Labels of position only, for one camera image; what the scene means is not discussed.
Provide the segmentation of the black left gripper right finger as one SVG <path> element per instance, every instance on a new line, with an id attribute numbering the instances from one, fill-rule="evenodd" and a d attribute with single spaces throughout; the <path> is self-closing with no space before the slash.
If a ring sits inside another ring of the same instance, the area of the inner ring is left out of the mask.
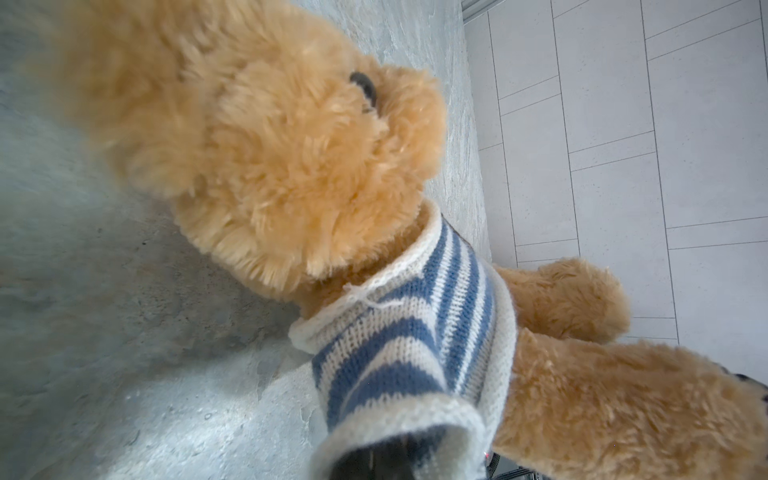
<path id="1" fill-rule="evenodd" d="M 375 480 L 414 480 L 404 438 L 395 438 L 373 448 Z"/>

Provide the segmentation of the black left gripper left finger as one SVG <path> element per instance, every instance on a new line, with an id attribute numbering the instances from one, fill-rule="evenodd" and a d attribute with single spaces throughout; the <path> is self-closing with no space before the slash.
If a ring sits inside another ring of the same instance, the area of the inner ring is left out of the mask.
<path id="1" fill-rule="evenodd" d="M 373 449 L 359 449 L 341 458 L 333 467 L 330 480 L 372 480 Z"/>

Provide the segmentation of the blue white striped sweater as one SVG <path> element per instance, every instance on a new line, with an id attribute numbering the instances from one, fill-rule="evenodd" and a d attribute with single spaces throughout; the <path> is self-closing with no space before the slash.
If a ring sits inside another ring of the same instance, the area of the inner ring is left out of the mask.
<path id="1" fill-rule="evenodd" d="M 481 479 L 517 340 L 505 282 L 426 201 L 426 224 L 391 264 L 292 324 L 312 357 L 327 437 L 313 479 L 347 479 L 395 448 L 416 479 Z"/>

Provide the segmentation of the brown teddy bear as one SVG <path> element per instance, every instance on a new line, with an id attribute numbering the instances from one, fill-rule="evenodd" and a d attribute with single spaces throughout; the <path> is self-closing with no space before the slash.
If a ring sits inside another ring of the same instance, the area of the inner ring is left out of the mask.
<path id="1" fill-rule="evenodd" d="M 56 1 L 41 35 L 44 77 L 92 148 L 298 320 L 423 231 L 439 86 L 324 18 L 287 1 Z M 682 347 L 621 343 L 629 301 L 607 269 L 490 265 L 517 340 L 486 456 L 552 479 L 766 477 L 764 384 Z"/>

